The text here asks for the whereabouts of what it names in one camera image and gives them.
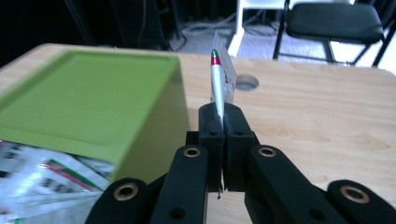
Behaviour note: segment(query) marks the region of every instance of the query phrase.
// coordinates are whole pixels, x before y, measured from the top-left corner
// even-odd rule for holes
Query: folding chair
[[[392,24],[395,8],[396,1],[394,0],[360,0],[353,5],[297,3],[290,9],[290,0],[286,0],[273,59],[277,60],[279,55],[284,55],[337,63],[330,44],[331,41],[336,41],[365,46],[356,59],[350,63],[355,64],[371,45],[380,40],[386,40],[384,30]],[[292,37],[322,42],[326,59],[280,53],[284,31]]]

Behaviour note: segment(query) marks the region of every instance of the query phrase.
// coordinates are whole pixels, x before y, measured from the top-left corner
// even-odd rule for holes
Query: green plastic container
[[[0,99],[0,139],[167,173],[189,129],[178,57],[69,50]]]

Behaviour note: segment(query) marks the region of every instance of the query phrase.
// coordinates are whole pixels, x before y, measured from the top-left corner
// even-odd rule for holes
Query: wooden table
[[[47,45],[0,71],[0,94],[50,58],[71,48]],[[144,54],[167,52],[132,51]],[[178,54],[191,129],[210,97],[208,55]],[[316,186],[362,183],[396,206],[396,77],[375,68],[233,59],[238,75],[256,77],[254,91],[236,91],[262,144],[280,148]],[[242,193],[208,196],[208,223],[249,223]]]

